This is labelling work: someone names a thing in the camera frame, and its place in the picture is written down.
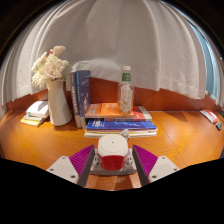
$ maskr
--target bottle cap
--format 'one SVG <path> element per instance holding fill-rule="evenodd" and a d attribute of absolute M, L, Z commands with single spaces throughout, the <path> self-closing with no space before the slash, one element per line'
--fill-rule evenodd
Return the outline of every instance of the bottle cap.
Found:
<path fill-rule="evenodd" d="M 131 67 L 130 66 L 123 66 L 123 70 L 131 71 Z"/>

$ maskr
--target wooden desk surface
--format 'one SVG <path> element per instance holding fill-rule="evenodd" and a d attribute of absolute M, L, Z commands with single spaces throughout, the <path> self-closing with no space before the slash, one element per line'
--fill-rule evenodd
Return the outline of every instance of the wooden desk surface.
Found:
<path fill-rule="evenodd" d="M 129 148 L 136 144 L 156 156 L 166 155 L 180 169 L 218 159 L 224 145 L 224 128 L 218 131 L 200 112 L 150 112 L 158 127 L 157 136 L 131 138 Z M 20 123 L 25 111 L 11 111 L 0 122 L 0 142 L 6 159 L 46 170 L 60 156 L 71 156 L 98 138 L 84 138 L 75 120 L 54 127 L 47 119 L 39 128 Z M 216 113 L 218 122 L 224 119 Z M 127 176 L 89 175 L 86 188 L 123 190 L 141 187 L 138 173 Z"/>

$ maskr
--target wall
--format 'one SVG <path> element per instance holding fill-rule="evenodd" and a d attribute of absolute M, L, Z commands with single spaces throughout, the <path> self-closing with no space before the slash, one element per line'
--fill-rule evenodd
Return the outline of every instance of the wall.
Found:
<path fill-rule="evenodd" d="M 116 102 L 117 99 L 116 82 L 91 78 L 91 103 Z M 72 99 L 71 92 L 64 92 L 71 110 Z M 8 110 L 27 110 L 28 107 L 37 100 L 47 100 L 48 92 L 43 90 L 33 95 L 27 95 L 14 102 L 7 104 Z M 148 111 L 200 111 L 208 109 L 211 111 L 219 111 L 220 107 L 215 105 L 215 101 L 207 96 L 203 100 L 193 100 L 186 96 L 161 89 L 153 91 L 149 89 L 135 88 L 134 105 L 142 105 Z"/>

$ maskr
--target white flower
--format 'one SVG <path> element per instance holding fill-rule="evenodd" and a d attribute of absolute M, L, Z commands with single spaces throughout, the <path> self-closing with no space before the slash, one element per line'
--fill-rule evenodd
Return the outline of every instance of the white flower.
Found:
<path fill-rule="evenodd" d="M 62 71 L 68 66 L 69 62 L 58 58 L 64 49 L 63 46 L 55 46 L 53 50 L 49 50 L 49 55 L 44 52 L 36 60 L 31 68 L 31 71 L 34 72 L 32 77 L 33 86 L 42 89 L 48 80 L 64 79 Z"/>

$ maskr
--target stacked books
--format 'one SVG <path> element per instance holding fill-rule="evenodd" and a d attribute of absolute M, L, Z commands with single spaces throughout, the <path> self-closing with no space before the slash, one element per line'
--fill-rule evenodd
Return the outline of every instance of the stacked books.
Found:
<path fill-rule="evenodd" d="M 48 116 L 48 101 L 36 101 L 27 109 L 26 115 L 20 120 L 20 122 L 39 127 Z"/>
<path fill-rule="evenodd" d="M 71 97 L 77 128 L 86 128 L 85 113 L 91 102 L 90 77 L 89 70 L 79 70 L 70 74 Z"/>
<path fill-rule="evenodd" d="M 146 137 L 157 135 L 157 127 L 152 117 L 143 106 L 133 106 L 133 111 L 124 117 L 118 112 L 117 103 L 91 104 L 85 114 L 89 123 L 85 137 L 107 134 L 120 134 L 128 129 L 129 137 Z"/>

